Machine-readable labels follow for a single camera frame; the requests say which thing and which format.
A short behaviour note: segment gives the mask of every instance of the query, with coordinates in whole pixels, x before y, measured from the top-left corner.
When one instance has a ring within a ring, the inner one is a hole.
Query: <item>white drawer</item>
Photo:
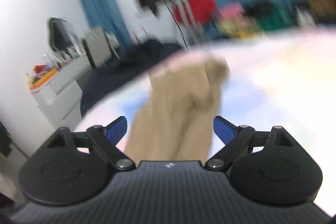
[[[60,124],[60,127],[68,127],[70,131],[74,131],[76,126],[82,120],[80,102],[73,108],[73,110],[65,117]]]
[[[57,98],[57,94],[51,87],[50,83],[45,84],[38,90],[31,91],[31,94],[40,106],[49,105]]]
[[[82,55],[65,66],[55,77],[50,81],[50,86],[58,95],[62,90],[78,76],[83,74],[90,68],[90,63],[86,55]]]
[[[60,127],[63,120],[80,103],[82,90],[76,81],[68,85],[58,96],[57,99],[46,106],[39,106],[46,118],[55,127]]]

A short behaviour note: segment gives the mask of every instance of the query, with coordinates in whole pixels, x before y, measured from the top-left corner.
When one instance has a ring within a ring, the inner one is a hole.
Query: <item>crumpled beige towel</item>
[[[125,153],[141,160],[201,160],[212,142],[226,64],[204,64],[151,78],[152,94],[134,118]]]

